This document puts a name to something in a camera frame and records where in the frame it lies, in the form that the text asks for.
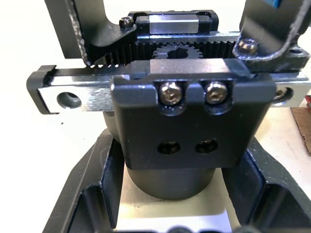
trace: machine assembly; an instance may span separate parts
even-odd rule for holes
[[[254,139],[270,107],[297,106],[311,88],[297,44],[311,0],[247,0],[228,33],[212,10],[130,12],[116,25],[103,0],[45,2],[65,58],[86,67],[42,66],[27,89],[41,113],[103,112],[109,131],[72,170],[44,233],[113,230],[124,163],[166,200],[198,194],[221,168],[248,225],[234,232],[311,231],[311,201]]]

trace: blue component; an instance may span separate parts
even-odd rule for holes
[[[280,6],[281,0],[265,0],[266,3],[272,5],[275,8],[278,8]]]

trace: belt teeth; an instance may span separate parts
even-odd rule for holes
[[[203,58],[233,58],[232,49],[235,42],[200,42],[193,44],[186,43],[187,45],[194,46],[202,52]],[[163,46],[163,43],[133,43],[121,46],[118,49],[106,54],[99,64],[104,65],[127,65],[135,60],[150,60],[153,58],[153,52]]]

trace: gear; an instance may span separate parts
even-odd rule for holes
[[[196,59],[203,58],[202,52],[195,47],[189,45],[165,45],[157,48],[153,57],[155,59]]]

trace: white table surface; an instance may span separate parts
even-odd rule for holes
[[[129,11],[212,9],[220,18],[219,30],[225,32],[239,29],[244,2],[139,0],[133,4],[106,0],[105,7],[114,23]],[[299,41],[308,51],[310,34],[307,32]],[[106,125],[102,113],[44,116],[32,102],[26,80],[41,65],[84,67],[79,59],[64,59],[43,0],[0,1],[0,52],[0,232],[39,233],[71,169]],[[305,72],[311,76],[310,66]],[[311,198],[311,158],[290,110],[269,110],[256,138]],[[223,225],[221,230],[228,232],[227,213],[231,225],[237,226],[220,170],[204,191],[180,202],[158,201],[136,188],[125,175],[118,229],[144,229],[149,224],[164,232],[175,224],[196,231]]]

